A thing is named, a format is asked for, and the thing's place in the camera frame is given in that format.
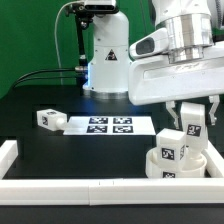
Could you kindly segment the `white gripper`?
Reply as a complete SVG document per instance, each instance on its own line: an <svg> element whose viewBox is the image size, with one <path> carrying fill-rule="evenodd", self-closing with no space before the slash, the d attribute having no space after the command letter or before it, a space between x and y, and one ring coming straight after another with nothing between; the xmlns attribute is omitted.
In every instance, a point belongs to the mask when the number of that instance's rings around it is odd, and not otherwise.
<svg viewBox="0 0 224 224"><path fill-rule="evenodd" d="M129 99L134 105L166 103L166 110L179 127L176 100L209 97L212 125L216 124L219 94L224 94L224 46L204 49L204 57L170 64L166 55L134 61L129 70Z"/></svg>

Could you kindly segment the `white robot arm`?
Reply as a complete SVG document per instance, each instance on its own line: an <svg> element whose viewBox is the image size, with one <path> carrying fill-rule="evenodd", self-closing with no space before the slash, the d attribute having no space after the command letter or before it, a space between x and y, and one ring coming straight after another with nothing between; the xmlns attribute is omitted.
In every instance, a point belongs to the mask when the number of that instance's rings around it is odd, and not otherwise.
<svg viewBox="0 0 224 224"><path fill-rule="evenodd" d="M164 102L175 116L179 100L208 97L210 121L216 121L224 93L224 0L149 0L155 31L124 48L127 27L116 0L84 0L93 15L94 56L84 91L107 97L126 91L135 105Z"/></svg>

